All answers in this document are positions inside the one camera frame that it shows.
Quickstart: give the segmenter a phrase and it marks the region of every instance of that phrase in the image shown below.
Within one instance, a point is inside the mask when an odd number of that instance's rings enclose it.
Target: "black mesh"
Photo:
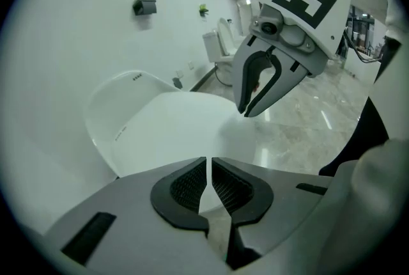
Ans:
[[[229,214],[244,206],[254,196],[254,190],[250,183],[214,164],[212,184]]]
[[[206,188],[206,163],[195,167],[171,184],[171,196],[181,206],[198,213],[200,197]]]

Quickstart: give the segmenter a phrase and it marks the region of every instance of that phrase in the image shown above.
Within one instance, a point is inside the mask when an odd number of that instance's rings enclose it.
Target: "white wall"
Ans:
[[[250,0],[251,1],[251,15],[253,17],[258,16],[260,14],[260,3],[258,0]]]
[[[385,40],[383,39],[385,34],[386,26],[383,25],[378,19],[375,19],[375,25],[373,30],[373,43],[371,42],[374,49],[376,46],[378,46],[379,43],[381,43],[381,45],[385,43]]]
[[[409,139],[409,36],[371,88],[371,98],[390,139]]]
[[[242,25],[243,36],[249,34],[250,21],[252,19],[251,5],[240,3],[239,7],[240,23]]]
[[[374,33],[374,24],[370,24],[369,28],[368,28],[368,32],[367,32],[367,40],[366,40],[366,48],[369,47],[369,44],[372,45],[373,47],[373,33]]]
[[[239,24],[235,0],[157,0],[158,13],[141,18],[133,1],[17,0],[3,28],[3,188],[17,217],[40,233],[115,177],[84,127],[93,89],[130,69],[172,83],[182,69],[188,90],[212,67],[202,34],[219,17]]]

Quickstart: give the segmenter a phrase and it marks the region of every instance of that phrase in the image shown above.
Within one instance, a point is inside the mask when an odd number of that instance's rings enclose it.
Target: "marble floor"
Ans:
[[[338,155],[357,125],[370,89],[347,74],[342,65],[338,59],[329,60],[324,73],[306,77],[252,118],[257,139],[254,164],[317,174]],[[258,92],[273,74],[272,68],[261,74]],[[199,91],[234,101],[233,89],[218,82],[214,74]]]

